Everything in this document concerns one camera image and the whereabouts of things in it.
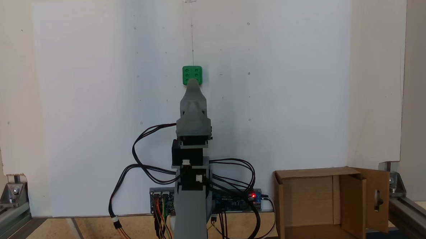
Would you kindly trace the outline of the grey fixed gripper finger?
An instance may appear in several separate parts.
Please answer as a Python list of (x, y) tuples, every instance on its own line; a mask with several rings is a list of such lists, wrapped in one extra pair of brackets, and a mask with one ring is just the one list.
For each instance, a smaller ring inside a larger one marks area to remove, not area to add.
[(207, 116), (207, 99), (203, 95), (200, 84), (196, 79), (187, 81), (185, 94), (180, 101), (180, 116), (184, 116), (193, 106), (195, 112)]

